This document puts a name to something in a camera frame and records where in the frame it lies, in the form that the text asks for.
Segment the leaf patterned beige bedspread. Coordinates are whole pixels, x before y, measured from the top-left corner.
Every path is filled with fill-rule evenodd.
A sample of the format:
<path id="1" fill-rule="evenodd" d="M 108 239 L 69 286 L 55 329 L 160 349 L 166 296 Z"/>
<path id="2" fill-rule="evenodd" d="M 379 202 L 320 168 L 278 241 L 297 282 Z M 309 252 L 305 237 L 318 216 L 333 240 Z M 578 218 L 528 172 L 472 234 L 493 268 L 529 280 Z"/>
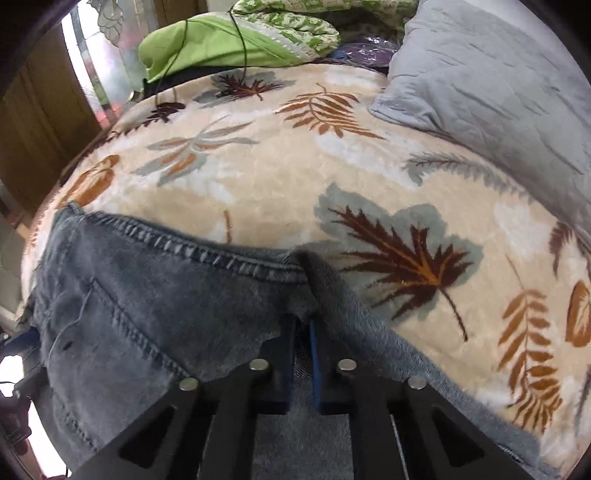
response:
<path id="1" fill-rule="evenodd" d="M 385 86 L 308 65 L 184 83 L 128 111 L 47 197 L 55 215 L 138 219 L 238 248 L 304 251 L 567 478 L 590 445 L 590 257 L 527 190 L 442 138 L 370 114 Z M 349 479 L 349 423 L 311 399 L 297 319 L 294 403 L 259 421 L 256 479 Z"/>

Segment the green patterned quilt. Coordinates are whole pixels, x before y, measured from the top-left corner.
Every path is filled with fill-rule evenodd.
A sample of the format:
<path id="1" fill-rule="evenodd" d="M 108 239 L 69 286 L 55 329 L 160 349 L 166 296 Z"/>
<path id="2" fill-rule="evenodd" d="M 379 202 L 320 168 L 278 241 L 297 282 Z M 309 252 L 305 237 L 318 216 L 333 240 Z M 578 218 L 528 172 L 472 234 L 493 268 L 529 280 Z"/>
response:
<path id="1" fill-rule="evenodd" d="M 404 34 L 416 1 L 238 1 L 150 33 L 138 47 L 147 80 L 190 67 L 290 67 L 339 47 L 339 20 L 367 14 L 386 32 Z"/>

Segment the grey washed denim pants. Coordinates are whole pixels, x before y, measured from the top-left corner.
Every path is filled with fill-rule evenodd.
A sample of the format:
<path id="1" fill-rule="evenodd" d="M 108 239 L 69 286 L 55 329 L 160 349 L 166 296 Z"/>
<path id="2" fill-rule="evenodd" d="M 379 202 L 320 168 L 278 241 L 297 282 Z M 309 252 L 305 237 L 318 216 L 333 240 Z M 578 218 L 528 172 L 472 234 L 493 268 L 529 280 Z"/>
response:
<path id="1" fill-rule="evenodd" d="M 211 381 L 252 359 L 291 314 L 324 320 L 382 376 L 424 377 L 529 475 L 557 477 L 532 435 L 470 397 L 315 254 L 217 245 L 69 204 L 35 277 L 40 341 L 24 366 L 46 370 L 35 406 L 71 470 L 182 379 Z"/>

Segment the grey quilted pillow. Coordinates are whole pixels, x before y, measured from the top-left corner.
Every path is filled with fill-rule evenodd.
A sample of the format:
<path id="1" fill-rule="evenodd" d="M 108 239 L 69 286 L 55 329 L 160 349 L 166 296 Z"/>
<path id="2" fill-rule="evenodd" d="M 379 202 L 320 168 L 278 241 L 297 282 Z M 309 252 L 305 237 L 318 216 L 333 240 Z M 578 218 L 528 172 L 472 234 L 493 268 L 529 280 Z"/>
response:
<path id="1" fill-rule="evenodd" d="M 423 1 L 370 108 L 491 160 L 590 228 L 590 86 L 522 30 L 466 1 Z"/>

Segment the purple plastic bag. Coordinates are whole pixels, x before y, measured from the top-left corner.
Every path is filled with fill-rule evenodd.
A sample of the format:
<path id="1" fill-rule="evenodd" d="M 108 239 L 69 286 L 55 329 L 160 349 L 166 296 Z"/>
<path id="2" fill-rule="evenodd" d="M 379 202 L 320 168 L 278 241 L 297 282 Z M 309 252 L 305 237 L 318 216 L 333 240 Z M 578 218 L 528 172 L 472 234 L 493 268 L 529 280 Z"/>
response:
<path id="1" fill-rule="evenodd" d="M 342 43 L 329 58 L 376 70 L 387 70 L 398 52 L 397 42 L 382 37 L 366 36 Z"/>

